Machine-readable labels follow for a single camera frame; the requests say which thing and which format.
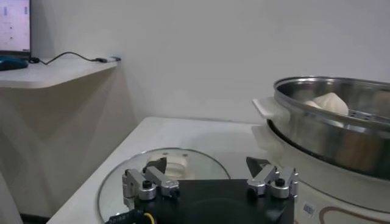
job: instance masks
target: wall shelf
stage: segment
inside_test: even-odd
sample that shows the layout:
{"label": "wall shelf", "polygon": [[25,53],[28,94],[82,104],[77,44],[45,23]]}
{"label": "wall shelf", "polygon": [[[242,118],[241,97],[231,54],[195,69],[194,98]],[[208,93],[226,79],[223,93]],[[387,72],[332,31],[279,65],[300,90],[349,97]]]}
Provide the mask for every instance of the wall shelf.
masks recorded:
{"label": "wall shelf", "polygon": [[26,69],[0,71],[0,88],[46,88],[114,68],[117,65],[117,62],[99,63],[78,58],[59,58],[47,66],[39,63],[30,64]]}

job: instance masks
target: charging cable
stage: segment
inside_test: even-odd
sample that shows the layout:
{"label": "charging cable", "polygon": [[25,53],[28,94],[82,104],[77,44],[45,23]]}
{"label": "charging cable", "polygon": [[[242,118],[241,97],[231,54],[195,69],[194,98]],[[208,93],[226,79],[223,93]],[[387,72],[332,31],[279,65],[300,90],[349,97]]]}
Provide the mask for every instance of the charging cable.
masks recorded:
{"label": "charging cable", "polygon": [[44,61],[40,60],[37,57],[31,57],[29,59],[29,63],[32,63],[32,64],[42,63],[44,65],[48,65],[48,64],[52,63],[53,61],[57,60],[58,58],[66,55],[66,54],[73,54],[73,55],[76,55],[76,56],[86,60],[86,61],[91,61],[91,62],[97,61],[97,62],[101,62],[101,63],[108,63],[108,62],[114,62],[114,61],[121,61],[121,58],[119,58],[119,57],[89,59],[89,58],[86,58],[86,57],[84,57],[84,56],[82,56],[82,55],[80,55],[78,53],[68,51],[68,52],[64,52],[62,54],[59,54],[58,56],[54,57],[52,60],[49,60],[47,62],[44,62]]}

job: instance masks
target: blue object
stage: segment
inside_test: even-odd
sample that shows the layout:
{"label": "blue object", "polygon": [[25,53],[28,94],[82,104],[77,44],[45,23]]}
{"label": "blue object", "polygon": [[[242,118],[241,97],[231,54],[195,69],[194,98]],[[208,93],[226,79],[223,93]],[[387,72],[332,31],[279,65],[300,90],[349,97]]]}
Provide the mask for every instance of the blue object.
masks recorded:
{"label": "blue object", "polygon": [[26,68],[28,65],[23,59],[0,56],[0,71]]}

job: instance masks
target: round glass lid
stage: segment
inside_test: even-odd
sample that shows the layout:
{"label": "round glass lid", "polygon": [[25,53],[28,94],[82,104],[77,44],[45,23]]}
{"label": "round glass lid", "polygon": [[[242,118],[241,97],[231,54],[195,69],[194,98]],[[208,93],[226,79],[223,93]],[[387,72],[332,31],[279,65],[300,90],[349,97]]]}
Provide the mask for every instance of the round glass lid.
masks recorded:
{"label": "round glass lid", "polygon": [[175,180],[230,179],[225,168],[212,157],[190,149],[155,149],[133,156],[115,167],[104,179],[97,198],[101,219],[128,212],[123,203],[122,174],[126,169],[142,171],[149,161],[166,157],[165,175]]}

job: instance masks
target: yellow cable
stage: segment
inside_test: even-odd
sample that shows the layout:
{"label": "yellow cable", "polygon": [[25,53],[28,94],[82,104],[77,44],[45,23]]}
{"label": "yellow cable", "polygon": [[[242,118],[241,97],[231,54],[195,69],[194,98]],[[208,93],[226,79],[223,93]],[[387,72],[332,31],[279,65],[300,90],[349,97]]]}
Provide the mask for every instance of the yellow cable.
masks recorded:
{"label": "yellow cable", "polygon": [[153,218],[152,214],[146,212],[146,213],[144,213],[144,215],[151,220],[151,224],[155,224],[154,223],[154,218]]}

